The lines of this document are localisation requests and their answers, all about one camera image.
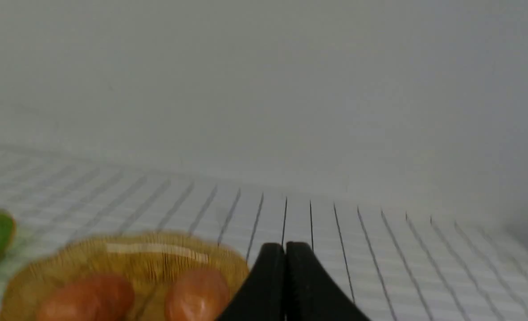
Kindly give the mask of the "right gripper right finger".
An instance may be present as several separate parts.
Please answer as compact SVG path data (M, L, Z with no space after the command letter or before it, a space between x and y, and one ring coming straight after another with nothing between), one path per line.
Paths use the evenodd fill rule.
M287 321L368 321L337 286L305 242L286 243Z

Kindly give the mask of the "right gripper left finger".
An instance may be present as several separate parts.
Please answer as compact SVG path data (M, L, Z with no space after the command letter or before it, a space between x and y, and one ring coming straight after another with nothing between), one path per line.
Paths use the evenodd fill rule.
M255 264L219 321L283 321L286 254L282 245L262 245Z

